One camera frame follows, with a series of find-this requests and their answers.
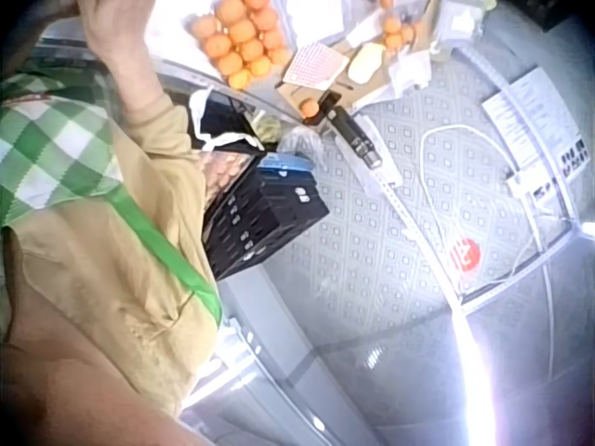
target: beige jacket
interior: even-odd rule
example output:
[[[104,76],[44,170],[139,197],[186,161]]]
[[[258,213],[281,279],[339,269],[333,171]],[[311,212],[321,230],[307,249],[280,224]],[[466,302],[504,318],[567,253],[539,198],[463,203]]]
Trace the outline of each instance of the beige jacket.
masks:
[[[112,124],[126,187],[155,226],[215,283],[201,243],[205,180],[191,161],[188,115],[163,96]],[[57,308],[163,411],[178,415],[216,322],[101,198],[63,203],[19,221],[26,286]]]

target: person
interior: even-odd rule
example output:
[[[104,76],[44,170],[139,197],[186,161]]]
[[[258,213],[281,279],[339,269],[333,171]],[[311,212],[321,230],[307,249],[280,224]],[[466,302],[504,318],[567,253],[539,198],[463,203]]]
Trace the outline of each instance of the person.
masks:
[[[7,298],[1,308],[8,326],[0,350],[1,395],[32,444],[200,444],[175,418],[196,384],[197,369],[212,355],[218,301],[198,298],[147,236],[163,238],[165,248],[175,248],[169,254],[193,268],[191,278],[197,273],[215,288],[201,242],[205,180],[192,157],[188,116],[165,94],[144,44],[153,5],[78,1],[88,47],[108,68],[122,101],[122,125],[107,117],[102,125],[96,105],[67,98],[72,88],[52,93],[48,85],[68,85],[51,72],[19,73],[12,84],[3,83],[0,216],[6,211],[8,223],[2,232]],[[33,80],[23,87],[25,79]],[[20,95],[7,99],[15,85]],[[54,137],[39,149],[48,104],[53,112],[62,110],[62,124],[44,130]],[[15,111],[26,115],[27,125],[6,143],[20,122],[15,116],[7,121]],[[88,133],[91,121],[85,119],[98,120],[97,135]],[[99,138],[102,131],[109,135]],[[98,149],[83,159],[89,141]],[[57,147],[78,158],[48,194],[37,188],[61,166]],[[53,150],[54,157],[45,156]],[[39,154],[28,160],[29,173],[16,177],[19,156],[34,152]],[[86,188],[97,174],[89,160],[98,159],[105,172]],[[79,181],[74,187],[64,179],[73,171]],[[33,192],[24,199],[30,177]],[[7,186],[11,178],[17,179],[14,190]],[[60,190],[65,198],[55,200]],[[72,197],[73,190],[80,196]],[[31,209],[21,210],[23,202]],[[20,213],[11,220],[15,209]]]

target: green plaid cloth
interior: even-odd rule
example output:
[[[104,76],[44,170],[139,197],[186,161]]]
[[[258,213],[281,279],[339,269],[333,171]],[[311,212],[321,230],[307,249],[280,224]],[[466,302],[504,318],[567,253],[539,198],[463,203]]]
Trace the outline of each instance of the green plaid cloth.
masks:
[[[221,307],[213,287],[127,193],[112,152],[107,90],[89,75],[73,69],[37,71],[2,83],[0,228],[35,210],[103,196],[219,324]]]
[[[73,74],[68,77],[76,79]],[[123,182],[111,149],[105,109],[47,94],[60,90],[68,91],[60,81],[27,73],[2,84],[0,224],[3,227],[32,210],[105,195]]]

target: bright light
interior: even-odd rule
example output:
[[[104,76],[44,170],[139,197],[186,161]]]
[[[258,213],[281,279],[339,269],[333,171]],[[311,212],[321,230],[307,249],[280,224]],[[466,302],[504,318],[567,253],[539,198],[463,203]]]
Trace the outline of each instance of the bright light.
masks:
[[[220,388],[228,384],[231,380],[235,379],[235,377],[243,372],[246,368],[248,368],[252,363],[256,360],[253,355],[248,356],[247,358],[243,359],[242,361],[238,362],[238,364],[223,372],[218,377],[209,381],[204,386],[200,387],[194,393],[192,393],[186,400],[182,402],[182,407],[186,409],[187,407],[193,406],[200,400],[205,399],[212,393],[217,392]]]
[[[376,367],[376,364],[378,363],[378,359],[380,359],[380,355],[382,355],[381,348],[375,348],[374,350],[372,350],[372,352],[370,353],[370,356],[368,356],[368,368],[370,370],[372,370],[372,369],[374,369],[374,367]]]
[[[496,446],[492,390],[482,356],[460,308],[453,310],[456,344],[465,377],[469,446]]]
[[[585,235],[595,238],[595,223],[587,221],[581,225],[581,229]]]
[[[223,361],[219,358],[214,358],[213,360],[209,361],[207,364],[203,365],[198,369],[198,379],[210,376],[211,374],[216,372],[222,364]]]
[[[242,358],[244,354],[247,351],[249,351],[249,348],[246,342],[238,341],[237,343],[232,345],[230,345],[229,343],[224,344],[219,348],[216,348],[215,351],[217,352],[218,356],[222,358],[226,364],[229,365]]]
[[[324,432],[324,423],[321,421],[320,418],[314,416],[312,417],[312,421],[314,422],[314,427],[316,427],[321,432]]]
[[[231,388],[231,390],[239,390],[240,388],[247,386],[256,377],[257,377],[256,372],[251,372],[251,373],[247,374],[238,383],[234,384],[233,387]]]

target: white patterned surface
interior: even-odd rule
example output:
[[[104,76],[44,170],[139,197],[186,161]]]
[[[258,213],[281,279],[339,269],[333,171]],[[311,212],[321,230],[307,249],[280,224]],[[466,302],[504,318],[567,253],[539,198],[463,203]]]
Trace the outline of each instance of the white patterned surface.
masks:
[[[510,80],[537,62],[542,65],[592,148],[595,76],[584,32],[571,21],[544,38],[533,29],[527,31],[533,25],[515,20],[519,20],[515,13],[505,7],[497,10],[487,21],[479,49]],[[568,70],[568,64],[577,69]],[[499,138],[481,110],[481,101],[494,89],[458,59],[433,69],[429,88],[368,107],[364,113],[379,128],[403,174],[401,198],[440,249],[417,180],[421,135],[439,125],[462,123]],[[510,271],[530,230],[521,206],[508,197],[503,185],[505,165],[499,155],[474,136],[450,132],[431,138],[426,156],[430,194],[447,233],[462,230],[482,248],[479,271],[465,278],[464,289]],[[311,342],[322,346],[329,369],[373,426],[459,416],[464,399],[448,316],[398,329],[443,308],[430,268],[403,235],[402,224],[388,205],[364,195],[330,140],[325,141],[324,161],[316,177],[331,215],[270,259],[267,271]],[[584,215],[593,206],[592,171],[571,189]],[[552,208],[560,214],[557,204]],[[553,219],[540,219],[539,225],[548,241],[565,226]],[[552,263],[558,318],[556,373],[590,354],[592,252],[574,246]],[[471,322],[492,366],[497,396],[545,378],[549,336],[540,272],[473,315]],[[353,339],[347,347],[337,343],[347,339]],[[377,358],[371,368],[374,352]]]

